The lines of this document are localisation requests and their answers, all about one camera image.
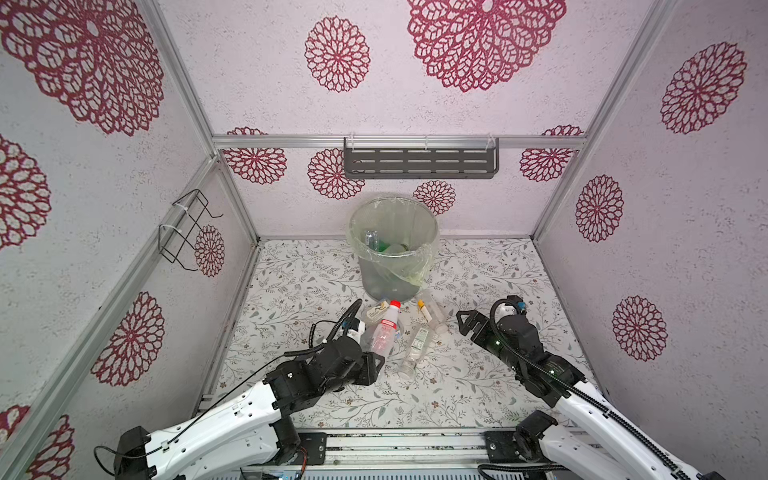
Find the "clear bottle red cap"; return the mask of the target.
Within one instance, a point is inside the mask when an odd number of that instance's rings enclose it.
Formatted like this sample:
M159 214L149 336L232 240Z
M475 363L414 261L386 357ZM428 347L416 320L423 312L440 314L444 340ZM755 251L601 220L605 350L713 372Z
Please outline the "clear bottle red cap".
M397 300L389 303L388 310L377 325L365 324L365 333L362 336L363 350L373 352L384 359L390 356L395 341L400 335L398 318L402 305Z

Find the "clear bottle green label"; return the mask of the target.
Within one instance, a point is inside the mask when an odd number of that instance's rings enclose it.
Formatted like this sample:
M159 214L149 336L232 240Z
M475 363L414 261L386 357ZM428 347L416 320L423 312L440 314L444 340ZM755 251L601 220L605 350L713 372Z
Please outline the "clear bottle green label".
M408 342L406 355L398 370L401 378L411 379L414 376L418 362L429 349L432 337L433 331L428 325L422 325L418 330L414 331L412 338Z

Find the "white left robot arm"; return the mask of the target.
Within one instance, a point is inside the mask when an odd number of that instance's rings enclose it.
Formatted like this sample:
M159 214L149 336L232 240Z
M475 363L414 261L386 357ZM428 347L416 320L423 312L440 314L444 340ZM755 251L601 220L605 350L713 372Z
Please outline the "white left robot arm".
M116 479L212 479L248 465L280 465L303 457L292 414L326 394L376 382L383 356L343 336L321 350L277 365L248 390L189 420L121 435L113 455Z

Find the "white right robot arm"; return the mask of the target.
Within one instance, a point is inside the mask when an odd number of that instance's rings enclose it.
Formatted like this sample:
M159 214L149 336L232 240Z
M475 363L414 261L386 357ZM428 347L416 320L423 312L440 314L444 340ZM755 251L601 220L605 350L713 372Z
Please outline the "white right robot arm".
M496 301L488 314L457 313L459 332L512 369L524 389L587 432L597 444L577 438L553 416L536 410L511 430L485 434L489 461L478 467L516 472L531 479L570 471L582 479L718 479L703 473L652 440L621 414L565 358L548 352L514 296Z

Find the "small bottle yellow label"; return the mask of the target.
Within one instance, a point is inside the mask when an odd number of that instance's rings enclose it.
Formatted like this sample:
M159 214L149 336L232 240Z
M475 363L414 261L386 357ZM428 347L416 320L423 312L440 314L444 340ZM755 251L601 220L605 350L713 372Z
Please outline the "small bottle yellow label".
M425 301L424 299L419 299L417 301L417 306L427 325L436 334L442 334L448 330L446 317L437 304Z

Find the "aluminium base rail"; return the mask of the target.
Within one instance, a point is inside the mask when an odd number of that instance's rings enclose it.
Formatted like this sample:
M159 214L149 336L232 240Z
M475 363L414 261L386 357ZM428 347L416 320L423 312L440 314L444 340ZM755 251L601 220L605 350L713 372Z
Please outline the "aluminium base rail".
M230 469L220 479L576 479L569 471L537 472L518 453L511 428L300 429L307 455L288 464Z

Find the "dark grey wall shelf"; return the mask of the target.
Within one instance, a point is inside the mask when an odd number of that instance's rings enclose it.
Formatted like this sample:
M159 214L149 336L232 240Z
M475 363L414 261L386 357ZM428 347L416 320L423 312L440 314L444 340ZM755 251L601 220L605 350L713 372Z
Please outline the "dark grey wall shelf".
M499 148L357 146L344 138L342 166L356 180L487 180L499 172Z

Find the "clear bluish water bottle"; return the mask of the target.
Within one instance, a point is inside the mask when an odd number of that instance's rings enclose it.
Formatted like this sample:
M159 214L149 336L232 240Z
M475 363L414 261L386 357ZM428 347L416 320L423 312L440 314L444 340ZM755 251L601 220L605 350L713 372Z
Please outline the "clear bluish water bottle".
M378 252L380 250L380 239L376 230L366 230L364 232L364 244L373 251Z

